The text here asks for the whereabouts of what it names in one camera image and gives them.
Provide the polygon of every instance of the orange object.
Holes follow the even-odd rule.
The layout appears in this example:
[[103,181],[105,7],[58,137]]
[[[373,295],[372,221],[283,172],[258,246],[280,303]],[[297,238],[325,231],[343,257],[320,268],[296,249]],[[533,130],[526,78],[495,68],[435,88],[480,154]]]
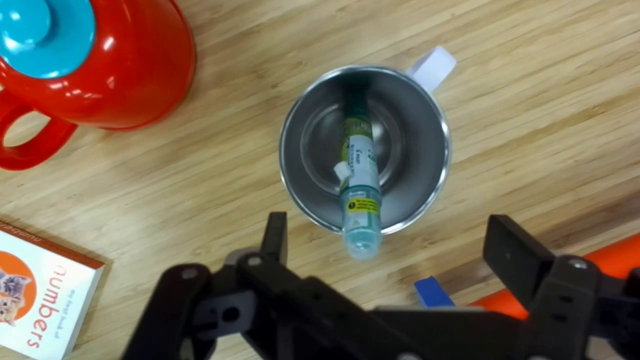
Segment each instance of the orange object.
[[[640,234],[600,248],[585,257],[593,261],[605,275],[621,280],[629,274],[632,268],[640,266]],[[500,289],[495,293],[480,298],[474,303],[513,318],[526,318],[526,310],[507,289]]]
[[[105,130],[145,125],[185,96],[195,49],[173,0],[89,0],[89,7],[94,41],[70,74],[33,78],[0,60],[0,167],[24,170],[44,162],[78,124]],[[47,125],[29,141],[5,147],[8,128],[32,109],[49,116]]]

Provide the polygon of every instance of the wooden table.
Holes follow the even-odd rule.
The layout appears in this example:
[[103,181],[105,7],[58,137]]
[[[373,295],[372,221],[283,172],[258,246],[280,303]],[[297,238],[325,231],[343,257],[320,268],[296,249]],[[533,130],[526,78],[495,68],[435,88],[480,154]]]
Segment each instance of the wooden table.
[[[289,268],[365,307],[416,303],[411,284],[426,275],[458,303],[497,289],[480,259],[491,211],[558,252],[585,253],[640,229],[633,0],[178,3],[198,43],[178,112],[137,132],[81,128],[49,162],[0,174],[3,219],[108,259],[71,358],[118,358],[162,270],[215,270],[230,249],[259,240],[271,209],[289,214]],[[453,146],[445,190],[376,259],[354,261],[285,194],[282,120],[333,65],[408,68],[438,43],[460,60],[435,91]],[[214,358],[256,353],[224,340]]]

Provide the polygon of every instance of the book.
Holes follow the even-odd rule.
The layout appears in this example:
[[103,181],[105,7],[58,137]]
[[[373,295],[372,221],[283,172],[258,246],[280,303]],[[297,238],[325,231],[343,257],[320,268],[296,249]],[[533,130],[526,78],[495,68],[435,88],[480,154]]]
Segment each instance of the book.
[[0,221],[0,344],[28,358],[70,353],[103,261]]

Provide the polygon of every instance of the stainless steel mug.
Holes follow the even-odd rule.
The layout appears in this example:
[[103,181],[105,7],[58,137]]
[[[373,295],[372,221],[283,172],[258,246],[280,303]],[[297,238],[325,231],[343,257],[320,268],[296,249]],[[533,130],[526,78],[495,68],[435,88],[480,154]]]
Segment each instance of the stainless steel mug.
[[333,166],[343,140],[345,79],[369,83],[365,100],[380,167],[381,231],[398,231],[430,208],[449,162],[448,125],[427,91],[445,78],[438,64],[434,70],[431,60],[417,62],[410,74],[381,65],[343,65],[320,75],[296,100],[280,134],[280,174],[311,221],[333,231],[342,227]]

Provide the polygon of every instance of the plastic bottle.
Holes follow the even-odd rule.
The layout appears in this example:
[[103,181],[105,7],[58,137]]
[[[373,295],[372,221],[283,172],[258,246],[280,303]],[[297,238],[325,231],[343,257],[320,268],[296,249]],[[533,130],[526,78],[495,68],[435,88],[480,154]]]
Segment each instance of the plastic bottle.
[[355,93],[343,106],[342,162],[336,166],[342,180],[342,238],[352,257],[373,257],[380,249],[380,178],[372,122],[365,97]]

